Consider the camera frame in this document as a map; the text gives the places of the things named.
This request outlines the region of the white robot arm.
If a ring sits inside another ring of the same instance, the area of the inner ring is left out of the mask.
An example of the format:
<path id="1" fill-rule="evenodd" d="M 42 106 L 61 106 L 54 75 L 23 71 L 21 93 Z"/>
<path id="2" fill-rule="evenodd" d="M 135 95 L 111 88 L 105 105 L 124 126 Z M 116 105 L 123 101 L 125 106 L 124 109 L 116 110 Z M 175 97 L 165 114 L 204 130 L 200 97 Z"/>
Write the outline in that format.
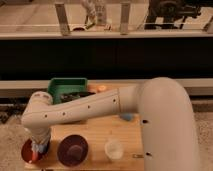
<path id="1" fill-rule="evenodd" d="M 32 94 L 21 123 L 31 139 L 42 144 L 56 124 L 114 114 L 140 116 L 144 171 L 200 171 L 194 111 L 185 88 L 167 77 L 150 79 L 66 103 L 52 103 L 50 94 Z"/>

